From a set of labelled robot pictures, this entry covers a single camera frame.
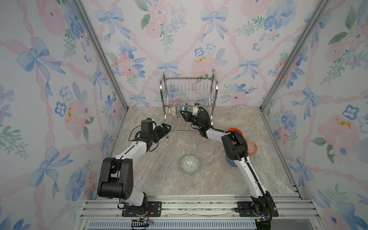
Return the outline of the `blue geometric pattern bowl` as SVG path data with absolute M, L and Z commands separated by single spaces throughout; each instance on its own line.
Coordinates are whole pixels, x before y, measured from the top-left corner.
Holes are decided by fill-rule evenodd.
M 230 165 L 232 167 L 237 167 L 236 163 L 233 160 L 231 160 L 227 155 L 225 157 L 226 157 L 226 161 L 227 161 L 228 165 Z

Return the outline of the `steel wire dish rack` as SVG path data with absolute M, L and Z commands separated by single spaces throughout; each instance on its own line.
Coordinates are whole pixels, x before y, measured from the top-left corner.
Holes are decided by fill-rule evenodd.
M 210 115 L 213 124 L 213 113 L 218 97 L 219 83 L 216 74 L 198 77 L 167 77 L 164 72 L 160 77 L 160 96 L 163 105 L 164 120 L 175 132 L 195 132 L 196 126 L 183 118 L 170 115 L 172 106 L 187 106 L 187 111 L 193 112 L 193 107 L 203 107 Z

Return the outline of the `orange plastic bowl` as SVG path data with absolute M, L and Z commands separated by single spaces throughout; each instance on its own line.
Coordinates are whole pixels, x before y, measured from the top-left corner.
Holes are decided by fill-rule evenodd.
M 239 129 L 237 129 L 237 128 L 229 128 L 229 129 L 228 129 L 228 132 L 237 132 L 237 133 L 239 133 L 240 135 L 243 135 L 242 131 L 241 131 L 241 130 L 239 130 Z

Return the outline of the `green pattern bowl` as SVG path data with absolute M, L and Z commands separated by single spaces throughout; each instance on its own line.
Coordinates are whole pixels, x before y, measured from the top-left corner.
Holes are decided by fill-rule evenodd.
M 200 161 L 194 155 L 187 155 L 181 160 L 181 169 L 186 174 L 197 173 L 200 169 Z

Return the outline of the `maroon white pattern bowl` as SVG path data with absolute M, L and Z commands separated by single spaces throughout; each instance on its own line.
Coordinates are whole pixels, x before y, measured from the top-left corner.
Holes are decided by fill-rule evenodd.
M 177 116 L 177 107 L 176 106 L 172 106 L 170 108 L 170 115 L 173 116 L 173 117 Z

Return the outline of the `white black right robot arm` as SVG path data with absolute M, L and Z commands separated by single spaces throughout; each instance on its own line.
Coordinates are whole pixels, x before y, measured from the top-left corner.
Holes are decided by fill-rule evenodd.
M 180 114 L 186 122 L 196 126 L 202 137 L 222 142 L 226 156 L 237 165 L 248 184 L 252 199 L 250 211 L 259 217 L 261 222 L 270 222 L 273 217 L 278 216 L 270 192 L 263 186 L 252 166 L 248 143 L 243 135 L 236 130 L 214 128 L 209 113 L 203 107 L 199 107 L 196 114 L 189 111 L 180 111 Z

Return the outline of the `red geometric pattern bowl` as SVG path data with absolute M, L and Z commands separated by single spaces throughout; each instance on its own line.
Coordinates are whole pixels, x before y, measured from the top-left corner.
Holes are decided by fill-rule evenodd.
M 247 143 L 247 149 L 248 149 L 248 155 L 254 156 L 258 153 L 258 146 L 257 144 L 252 140 L 246 140 Z

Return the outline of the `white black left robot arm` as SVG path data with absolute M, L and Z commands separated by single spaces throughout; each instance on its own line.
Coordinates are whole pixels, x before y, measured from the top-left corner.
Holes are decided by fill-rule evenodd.
M 120 202 L 134 208 L 148 207 L 147 195 L 134 187 L 134 164 L 144 154 L 150 152 L 153 144 L 171 131 L 171 126 L 162 123 L 157 125 L 147 118 L 138 126 L 131 145 L 115 157 L 106 157 L 102 162 L 97 194 L 103 198 L 118 198 Z

